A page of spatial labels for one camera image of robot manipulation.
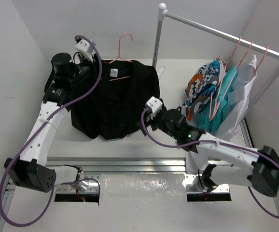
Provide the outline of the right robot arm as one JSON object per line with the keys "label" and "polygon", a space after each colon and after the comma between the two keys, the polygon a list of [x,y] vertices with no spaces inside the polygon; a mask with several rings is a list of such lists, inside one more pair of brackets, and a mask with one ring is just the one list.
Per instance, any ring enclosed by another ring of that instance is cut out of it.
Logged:
{"label": "right robot arm", "polygon": [[200,182],[205,188],[233,184],[253,188],[267,197],[278,193],[279,156],[269,146],[250,148],[219,139],[188,125],[178,109],[164,106],[155,111],[144,108],[138,126],[161,147],[193,152],[193,163],[204,168]]}

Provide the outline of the black shirt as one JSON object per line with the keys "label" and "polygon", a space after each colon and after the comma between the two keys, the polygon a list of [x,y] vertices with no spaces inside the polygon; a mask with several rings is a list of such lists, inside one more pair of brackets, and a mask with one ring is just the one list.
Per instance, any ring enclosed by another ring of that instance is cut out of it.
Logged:
{"label": "black shirt", "polygon": [[150,97],[160,97],[155,67],[132,61],[102,61],[96,88],[70,107],[71,124],[90,139],[121,139],[139,130]]}

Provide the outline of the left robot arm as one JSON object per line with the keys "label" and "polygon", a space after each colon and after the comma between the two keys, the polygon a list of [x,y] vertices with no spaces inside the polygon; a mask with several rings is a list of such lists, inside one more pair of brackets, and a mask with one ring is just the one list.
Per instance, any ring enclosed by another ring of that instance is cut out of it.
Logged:
{"label": "left robot arm", "polygon": [[18,154],[5,161],[6,174],[16,186],[40,192],[51,191],[56,184],[78,180],[79,168],[63,165],[47,168],[47,156],[57,129],[77,101],[75,90],[95,73],[96,56],[92,52],[78,52],[78,60],[68,53],[52,57],[52,71],[44,87],[41,108],[27,141]]}

